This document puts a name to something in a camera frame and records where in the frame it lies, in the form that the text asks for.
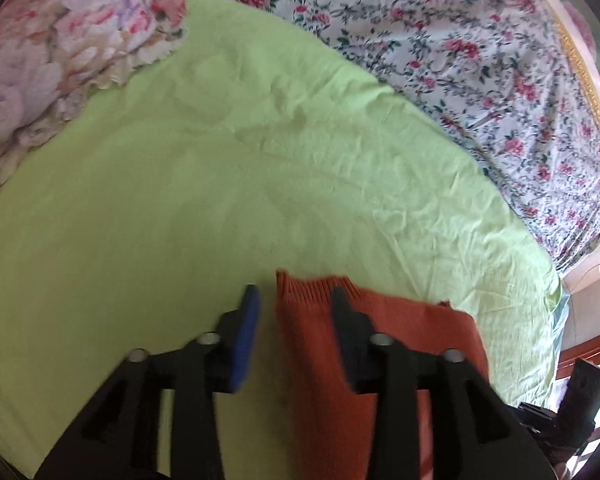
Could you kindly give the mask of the rust orange knit sweater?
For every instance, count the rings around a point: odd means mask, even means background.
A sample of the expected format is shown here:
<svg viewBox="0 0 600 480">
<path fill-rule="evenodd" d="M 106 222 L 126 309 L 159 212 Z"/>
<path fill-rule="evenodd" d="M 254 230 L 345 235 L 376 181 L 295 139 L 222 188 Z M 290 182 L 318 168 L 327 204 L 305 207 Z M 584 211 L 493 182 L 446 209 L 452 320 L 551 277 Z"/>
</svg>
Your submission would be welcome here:
<svg viewBox="0 0 600 480">
<path fill-rule="evenodd" d="M 347 381 L 332 322 L 332 290 L 343 288 L 354 310 L 407 348 L 440 354 L 455 348 L 482 376 L 488 357 L 472 316 L 446 302 L 426 304 L 383 295 L 345 276 L 317 280 L 276 274 L 277 324 L 291 374 L 294 432 L 306 479 L 363 479 L 374 432 L 376 399 Z"/>
</svg>

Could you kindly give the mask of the light green bed sheet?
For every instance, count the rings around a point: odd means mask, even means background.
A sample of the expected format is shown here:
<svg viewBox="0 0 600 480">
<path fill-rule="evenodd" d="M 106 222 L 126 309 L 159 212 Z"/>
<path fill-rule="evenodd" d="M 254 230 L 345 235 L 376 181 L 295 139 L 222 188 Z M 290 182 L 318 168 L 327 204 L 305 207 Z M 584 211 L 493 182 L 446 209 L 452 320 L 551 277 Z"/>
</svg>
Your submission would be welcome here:
<svg viewBox="0 0 600 480">
<path fill-rule="evenodd" d="M 343 275 L 471 314 L 492 385 L 544 403 L 560 281 L 474 159 L 320 40 L 187 0 L 184 44 L 100 90 L 0 189 L 0 454 L 32 476 L 132 349 L 181 347 L 262 292 L 218 403 L 231 479 L 294 479 L 275 274 Z"/>
</svg>

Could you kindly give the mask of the white pink floral quilt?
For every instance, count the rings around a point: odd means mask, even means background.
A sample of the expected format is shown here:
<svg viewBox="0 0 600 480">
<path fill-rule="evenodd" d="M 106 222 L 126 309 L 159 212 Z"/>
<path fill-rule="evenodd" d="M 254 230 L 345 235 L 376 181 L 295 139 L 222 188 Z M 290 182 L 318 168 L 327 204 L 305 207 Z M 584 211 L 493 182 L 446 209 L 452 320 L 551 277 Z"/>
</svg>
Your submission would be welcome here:
<svg viewBox="0 0 600 480">
<path fill-rule="evenodd" d="M 557 0 L 233 0 L 437 122 L 567 272 L 600 241 L 600 77 Z"/>
</svg>

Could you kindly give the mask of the pastel peony floral pillow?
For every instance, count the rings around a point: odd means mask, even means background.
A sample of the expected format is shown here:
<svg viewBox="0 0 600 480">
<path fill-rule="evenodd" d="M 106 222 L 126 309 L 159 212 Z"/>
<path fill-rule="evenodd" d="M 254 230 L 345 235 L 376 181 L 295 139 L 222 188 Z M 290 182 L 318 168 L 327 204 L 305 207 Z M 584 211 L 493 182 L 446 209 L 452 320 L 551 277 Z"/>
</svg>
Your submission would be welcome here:
<svg viewBox="0 0 600 480">
<path fill-rule="evenodd" d="M 5 0 L 0 9 L 0 186 L 81 114 L 181 44 L 185 0 Z"/>
</svg>

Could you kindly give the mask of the red wooden door frame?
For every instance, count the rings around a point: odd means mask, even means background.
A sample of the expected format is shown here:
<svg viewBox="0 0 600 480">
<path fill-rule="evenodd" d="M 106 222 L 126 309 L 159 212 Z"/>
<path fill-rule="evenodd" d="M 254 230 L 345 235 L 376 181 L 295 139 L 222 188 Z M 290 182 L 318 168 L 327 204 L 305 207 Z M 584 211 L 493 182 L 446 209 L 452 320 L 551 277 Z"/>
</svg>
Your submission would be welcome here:
<svg viewBox="0 0 600 480">
<path fill-rule="evenodd" d="M 600 365 L 600 342 L 588 341 L 563 351 L 559 356 L 556 378 L 570 377 L 577 360 Z"/>
</svg>

